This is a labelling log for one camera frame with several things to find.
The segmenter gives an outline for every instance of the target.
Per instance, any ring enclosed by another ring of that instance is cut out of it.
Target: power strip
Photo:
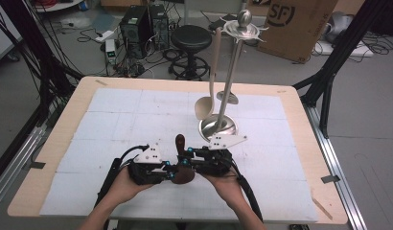
[[[102,34],[102,36],[98,36],[97,38],[95,38],[95,40],[97,40],[99,42],[104,42],[106,39],[108,39],[112,35],[113,35],[112,31],[106,31],[105,33]]]

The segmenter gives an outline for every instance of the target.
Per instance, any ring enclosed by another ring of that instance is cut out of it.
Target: white plastic part
[[[225,150],[246,141],[245,135],[228,135],[215,133],[209,143],[209,150]]]
[[[134,158],[135,163],[160,164],[162,161],[160,148],[157,144],[150,146]]]

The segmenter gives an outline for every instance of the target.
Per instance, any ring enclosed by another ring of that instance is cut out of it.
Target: person's right hand
[[[245,202],[241,185],[237,180],[237,176],[233,172],[230,171],[221,177],[206,174],[203,174],[202,176],[212,183],[219,196],[230,208],[234,208],[235,205]]]

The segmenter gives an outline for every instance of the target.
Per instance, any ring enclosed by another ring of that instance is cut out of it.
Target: black tape
[[[43,162],[33,162],[32,164],[30,164],[30,169],[39,169],[42,170],[45,166],[45,163]]]
[[[337,182],[340,180],[339,176],[337,175],[327,175],[321,178],[322,182],[324,182],[324,184],[326,183],[330,183],[330,182]]]

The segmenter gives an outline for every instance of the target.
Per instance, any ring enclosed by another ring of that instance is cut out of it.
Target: white device
[[[107,39],[104,42],[104,53],[106,55],[106,62],[112,65],[116,64],[116,46],[114,39]]]

